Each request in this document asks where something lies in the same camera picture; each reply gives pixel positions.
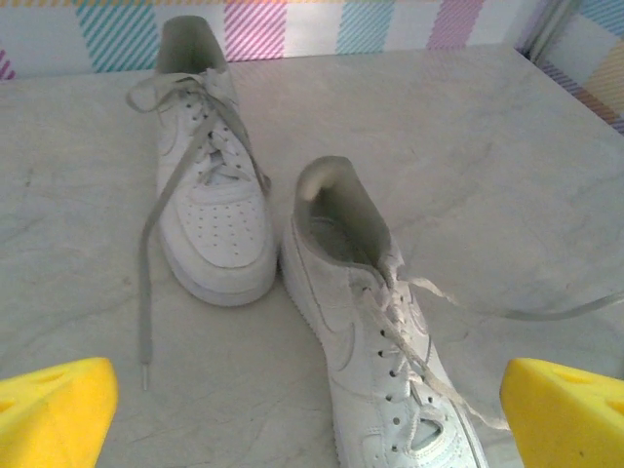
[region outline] sneaker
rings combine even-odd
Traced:
[[[325,351],[342,468],[488,466],[387,225],[348,159],[301,174],[280,258]]]
[[[139,103],[145,95],[150,104]],[[263,296],[275,278],[277,249],[264,198],[269,179],[254,160],[227,62],[203,18],[165,23],[155,73],[128,92],[127,102],[139,112],[155,111],[159,123],[159,196],[139,250],[146,365],[151,359],[147,240],[156,222],[175,277],[215,305],[242,305]]]

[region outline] white sneaker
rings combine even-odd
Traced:
[[[399,279],[401,253],[349,160],[303,171],[280,261],[325,350],[342,468],[488,466]]]
[[[141,91],[152,105],[139,105]],[[273,284],[277,249],[259,170],[223,53],[206,21],[178,17],[163,28],[154,76],[127,95],[158,114],[159,198],[140,243],[141,361],[151,356],[147,239],[159,221],[175,276],[192,294],[235,306]]]

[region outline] diagonal stripe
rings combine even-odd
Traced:
[[[255,35],[247,35],[243,41],[233,42],[233,45],[237,44],[237,48],[239,49],[239,51],[253,50],[255,54],[254,58],[259,59],[260,51],[263,48],[263,45],[267,42],[275,40],[276,37],[279,39],[279,36],[283,34],[283,25],[281,27],[278,26],[278,28],[274,30],[268,31],[264,30],[262,26],[264,23],[273,21],[276,17],[278,17],[278,15],[279,12],[277,15],[275,14],[275,12],[271,12],[270,15],[263,16],[261,22],[251,23],[251,27],[255,28],[258,33]]]
[[[159,44],[152,0],[73,0],[96,72],[151,65]]]
[[[550,61],[545,62],[543,65],[541,65],[540,68],[544,73],[550,76],[553,81],[555,81],[559,86],[564,88],[570,94],[573,95],[581,89],[581,87],[576,82],[574,82],[574,80],[565,75]]]
[[[355,0],[345,3],[342,7],[336,53],[382,52],[394,5],[394,0]]]
[[[624,2],[622,0],[583,0],[580,14],[597,22],[616,36],[624,35]]]
[[[113,42],[122,37],[121,33],[123,32],[124,28],[128,25],[128,23],[139,10],[138,8],[133,8],[133,10],[128,14],[128,11],[131,8],[132,6],[129,4],[122,12],[120,12],[120,15],[125,17],[126,19],[124,21],[119,20],[112,22],[110,27],[103,33],[104,36],[109,38],[108,41],[99,41],[97,44],[95,44],[94,47],[90,50],[90,54],[92,56],[94,56],[98,52],[98,49],[102,49],[102,51],[99,53],[99,57],[101,57],[107,50],[110,49],[110,46]]]
[[[444,0],[434,22],[427,49],[466,46],[485,0]]]
[[[624,119],[622,119],[621,116],[618,116],[612,108],[605,105],[601,100],[589,93],[587,90],[581,88],[552,63],[546,62],[541,66],[541,69],[561,87],[580,100],[601,119],[606,121],[617,132],[624,135]]]
[[[227,59],[278,59],[284,55],[287,0],[225,4]]]
[[[113,45],[102,48],[101,53],[94,60],[94,66],[105,67],[109,61],[122,54],[124,48],[127,47],[126,43],[136,34],[136,29],[140,22],[149,20],[148,13],[145,9],[133,8],[120,28],[119,37],[114,38],[115,42]]]

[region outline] colorful wallpaper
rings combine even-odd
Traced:
[[[541,68],[624,135],[624,0],[583,0]]]
[[[206,18],[236,61],[513,44],[523,10],[534,3],[0,0],[0,79],[151,68],[163,23],[179,15]]]

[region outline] white marble floor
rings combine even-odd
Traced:
[[[277,230],[314,158],[352,158],[423,292],[449,375],[500,414],[509,359],[624,374],[622,305],[556,323],[619,291],[624,138],[514,51],[405,52],[233,66]],[[119,408],[99,468],[336,467],[320,346],[278,281],[224,310],[174,280],[153,243],[155,361],[137,364],[138,234],[155,191],[153,116],[124,93],[145,73],[0,86],[0,378],[106,356]],[[492,467],[520,467],[509,434],[478,426]]]

